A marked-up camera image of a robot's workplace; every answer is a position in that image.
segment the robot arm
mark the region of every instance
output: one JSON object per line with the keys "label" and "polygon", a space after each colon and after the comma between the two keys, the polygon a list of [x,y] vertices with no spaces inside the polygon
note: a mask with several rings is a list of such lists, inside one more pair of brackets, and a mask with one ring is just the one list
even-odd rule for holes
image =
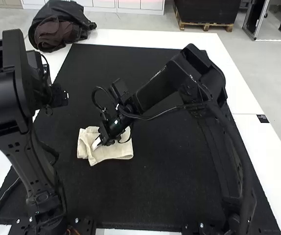
{"label": "robot arm", "polygon": [[67,230],[62,183],[48,162],[33,128],[35,111],[68,104],[68,94],[51,84],[41,55],[25,51],[20,30],[4,31],[0,40],[0,150],[7,156],[26,188],[29,225],[10,234],[63,235]]}
{"label": "robot arm", "polygon": [[[208,58],[206,52],[189,44],[134,94],[129,93],[120,79],[115,81],[108,90],[96,87],[92,98],[103,120],[98,130],[99,136],[92,148],[111,145],[115,143],[115,140],[120,140],[120,135],[125,128],[133,124],[135,120],[152,120],[178,110],[187,110],[194,118],[215,116],[230,135],[242,165],[239,172],[241,175],[239,196],[232,198],[222,193],[223,207],[227,212],[227,226],[224,228],[224,234],[246,235],[254,215],[256,198],[252,188],[252,174],[246,148],[236,127],[231,125],[222,112],[227,100],[225,84],[224,74]],[[117,113],[113,117],[109,116],[105,108],[97,104],[94,95],[99,90],[105,92],[116,107]],[[175,92],[179,92],[183,105],[155,116],[143,115]]]}
{"label": "robot arm", "polygon": [[[98,90],[108,94],[116,106],[116,116],[109,117],[107,110],[97,104],[94,96]],[[115,81],[108,91],[101,87],[93,90],[93,102],[103,117],[100,135],[94,147],[113,144],[137,119],[156,118],[143,114],[175,92],[180,93],[184,105],[174,107],[163,114],[180,109],[202,109],[207,102],[222,106],[227,99],[222,71],[211,62],[205,51],[200,51],[193,44],[189,44],[133,95],[129,93],[121,79]]]}

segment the beige cloth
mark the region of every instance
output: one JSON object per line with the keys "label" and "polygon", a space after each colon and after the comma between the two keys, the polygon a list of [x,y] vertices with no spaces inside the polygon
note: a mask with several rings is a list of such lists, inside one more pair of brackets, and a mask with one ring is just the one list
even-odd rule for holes
{"label": "beige cloth", "polygon": [[[127,127],[121,135],[120,142],[128,140],[131,133],[130,127]],[[127,143],[116,143],[110,146],[100,146],[95,151],[92,151],[91,145],[98,137],[98,127],[89,126],[86,129],[80,129],[77,142],[77,158],[88,159],[90,165],[106,159],[122,159],[127,160],[133,157],[132,139]]]}

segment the black cable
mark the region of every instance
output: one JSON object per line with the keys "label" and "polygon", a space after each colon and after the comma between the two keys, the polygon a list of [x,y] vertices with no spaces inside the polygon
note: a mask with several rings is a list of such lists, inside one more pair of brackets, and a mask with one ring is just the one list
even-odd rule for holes
{"label": "black cable", "polygon": [[124,141],[124,142],[117,141],[117,142],[118,142],[118,143],[127,143],[128,141],[130,141],[130,139],[132,138],[133,127],[134,127],[134,123],[132,123],[132,124],[130,125],[130,136],[129,136],[129,138],[128,138],[126,141]]}
{"label": "black cable", "polygon": [[248,153],[245,145],[243,144],[242,137],[238,133],[237,127],[233,126],[230,121],[224,116],[220,107],[213,102],[207,103],[207,108],[212,112],[212,114],[219,120],[220,124],[223,126],[224,130],[229,134],[233,146],[235,147],[236,153],[239,156],[240,162],[243,169],[243,187],[242,187],[242,205],[240,209],[240,225],[236,234],[245,234],[248,228],[247,221],[249,218],[246,218],[249,215],[249,210],[252,196],[252,169],[249,165],[249,160],[247,159]]}
{"label": "black cable", "polygon": [[143,116],[143,115],[132,114],[132,113],[129,113],[129,112],[125,111],[124,108],[121,105],[117,104],[117,101],[112,97],[112,95],[106,89],[104,89],[103,87],[95,87],[92,91],[92,101],[93,101],[93,104],[96,106],[96,108],[102,113],[106,112],[107,109],[105,107],[100,106],[97,103],[96,98],[95,98],[95,94],[96,94],[97,91],[103,91],[104,93],[106,93],[108,98],[112,101],[113,105],[114,106],[117,105],[118,111],[120,111],[120,113],[122,113],[124,116],[126,116],[128,118],[143,120],[143,121],[153,120],[155,118],[158,118],[158,117],[160,117],[164,114],[170,113],[172,111],[189,110],[189,109],[198,110],[198,109],[204,109],[204,107],[205,107],[205,105],[203,105],[201,103],[178,105],[178,106],[174,106],[172,108],[169,108],[167,110],[164,110],[163,112],[161,112],[157,115],[147,117],[147,116]]}
{"label": "black cable", "polygon": [[151,120],[153,120],[155,118],[158,118],[158,117],[160,117],[160,116],[162,116],[164,114],[171,113],[173,111],[184,111],[184,110],[191,110],[191,109],[195,109],[195,110],[204,109],[205,105],[203,105],[201,103],[178,105],[178,106],[174,106],[172,108],[169,108],[167,110],[164,110],[163,112],[161,112],[161,113],[159,113],[157,115],[151,116],[151,117],[128,113],[120,105],[118,105],[117,108],[120,111],[120,113],[122,113],[122,115],[124,115],[124,116],[126,116],[128,118],[138,119],[138,120],[142,120],[142,121],[151,121]]}
{"label": "black cable", "polygon": [[[59,153],[53,149],[52,147],[50,147],[49,145],[43,143],[40,141],[40,146],[43,148],[44,151],[50,153],[53,157],[54,157],[54,161],[50,162],[50,164],[52,166],[54,166],[56,164],[56,162],[59,159]],[[1,198],[0,198],[0,209],[3,207],[3,204],[1,203],[2,201],[5,201],[9,195],[11,194],[11,192],[21,183],[20,178],[18,177],[15,182],[10,185],[10,187],[4,191],[4,193],[2,194]]]}
{"label": "black cable", "polygon": [[92,101],[100,112],[105,112],[106,108],[101,107],[96,101],[95,95],[98,91],[103,91],[104,93],[106,93],[108,98],[112,101],[113,105],[114,106],[116,105],[117,101],[112,97],[112,95],[109,94],[109,92],[106,89],[104,89],[103,87],[95,87],[92,91]]}
{"label": "black cable", "polygon": [[44,59],[44,60],[46,61],[46,63],[47,63],[46,78],[45,78],[45,80],[47,80],[48,77],[49,77],[49,75],[50,75],[49,63],[48,63],[48,60],[46,59],[46,57],[45,57],[43,54],[41,54],[41,56],[43,57],[43,59]]}

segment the black rubber mat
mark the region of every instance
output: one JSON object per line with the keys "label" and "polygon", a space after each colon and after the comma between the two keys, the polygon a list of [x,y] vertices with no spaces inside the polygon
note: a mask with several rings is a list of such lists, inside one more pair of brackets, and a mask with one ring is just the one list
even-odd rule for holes
{"label": "black rubber mat", "polygon": [[[95,86],[109,87],[118,77],[134,92],[178,50],[75,44],[57,76],[70,94],[69,105],[47,117],[41,111],[35,129],[41,141],[60,152],[55,165],[64,183],[69,214],[90,215],[99,227],[180,231],[193,221],[224,221],[221,193],[205,136],[187,112],[135,124],[131,160],[108,160],[90,167],[76,158],[79,128],[98,125],[92,104]],[[109,104],[101,93],[97,99]],[[181,104],[177,94],[151,112]],[[11,170],[0,196],[17,175]],[[279,234],[279,228],[256,174],[258,198],[252,234]],[[0,210],[0,223],[25,216],[25,190],[19,185]]]}

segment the gray floor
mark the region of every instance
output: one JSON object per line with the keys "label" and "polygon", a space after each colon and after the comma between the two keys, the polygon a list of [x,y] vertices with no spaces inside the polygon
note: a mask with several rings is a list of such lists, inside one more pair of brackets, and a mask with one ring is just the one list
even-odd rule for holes
{"label": "gray floor", "polygon": [[[10,28],[20,28],[26,36],[36,12],[0,9],[0,36],[2,30]],[[98,28],[179,31],[170,2],[166,3],[163,16],[101,12],[86,12],[86,16],[97,22]],[[241,29],[244,16],[244,13],[239,13],[232,33],[219,27],[210,28],[210,32],[219,35],[281,139],[281,42],[252,42]],[[259,38],[281,39],[275,20],[276,17],[269,14]],[[190,27],[185,31],[202,32],[202,29]],[[28,39],[25,43],[27,48],[31,48]]]}

